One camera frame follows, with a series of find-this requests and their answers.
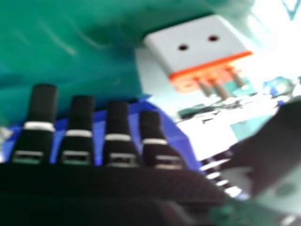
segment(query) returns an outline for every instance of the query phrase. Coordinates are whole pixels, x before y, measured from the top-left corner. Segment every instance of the screw hole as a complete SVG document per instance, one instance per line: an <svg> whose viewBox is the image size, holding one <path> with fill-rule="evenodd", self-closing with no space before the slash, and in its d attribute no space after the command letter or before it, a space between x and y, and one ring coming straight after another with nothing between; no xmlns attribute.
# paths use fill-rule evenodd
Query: screw hole
<svg viewBox="0 0 301 226"><path fill-rule="evenodd" d="M188 50L188 45L186 45L186 44L180 45L180 46L179 46L179 50L180 50L180 51Z"/></svg>
<svg viewBox="0 0 301 226"><path fill-rule="evenodd" d="M209 41L218 41L220 38L218 37L218 36L216 36L216 35L211 35L211 36L209 36L209 38L208 38L208 40Z"/></svg>

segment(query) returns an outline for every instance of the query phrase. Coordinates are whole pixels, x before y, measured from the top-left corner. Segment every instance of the black robotic finger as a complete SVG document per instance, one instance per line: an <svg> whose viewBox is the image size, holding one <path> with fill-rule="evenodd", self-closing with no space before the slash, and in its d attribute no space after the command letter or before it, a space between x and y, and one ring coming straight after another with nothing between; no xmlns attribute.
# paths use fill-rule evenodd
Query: black robotic finger
<svg viewBox="0 0 301 226"><path fill-rule="evenodd" d="M39 84L32 90L27 120L9 162L48 163L55 131L57 88Z"/></svg>
<svg viewBox="0 0 301 226"><path fill-rule="evenodd" d="M93 165L93 114L95 99L76 96L72 100L68 128L59 149L59 162L72 165Z"/></svg>
<svg viewBox="0 0 301 226"><path fill-rule="evenodd" d="M183 157L168 144L157 112L140 113L140 135L143 144L143 161L146 166L170 170L187 168Z"/></svg>
<svg viewBox="0 0 301 226"><path fill-rule="evenodd" d="M105 166L138 167L142 164L131 138L127 117L127 103L119 101L109 103L103 145Z"/></svg>

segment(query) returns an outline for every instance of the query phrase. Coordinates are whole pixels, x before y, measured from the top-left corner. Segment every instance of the green surface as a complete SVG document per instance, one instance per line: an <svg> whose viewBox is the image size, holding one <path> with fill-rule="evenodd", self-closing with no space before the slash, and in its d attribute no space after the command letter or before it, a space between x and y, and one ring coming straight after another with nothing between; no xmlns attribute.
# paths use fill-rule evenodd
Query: green surface
<svg viewBox="0 0 301 226"><path fill-rule="evenodd" d="M225 5L243 12L253 3L243 2L241 7L229 0L1 1L0 124L24 119L36 83L59 87L61 117L73 95L93 95L97 107L140 96L134 49L146 32Z"/></svg>

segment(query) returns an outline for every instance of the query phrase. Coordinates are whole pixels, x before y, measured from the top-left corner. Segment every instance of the white plastic block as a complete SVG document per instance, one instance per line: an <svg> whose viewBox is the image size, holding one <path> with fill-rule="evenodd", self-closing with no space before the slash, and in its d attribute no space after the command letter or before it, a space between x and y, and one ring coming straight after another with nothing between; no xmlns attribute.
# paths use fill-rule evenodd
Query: white plastic block
<svg viewBox="0 0 301 226"><path fill-rule="evenodd" d="M212 15L148 34L145 45L168 74L249 52L242 35Z"/></svg>

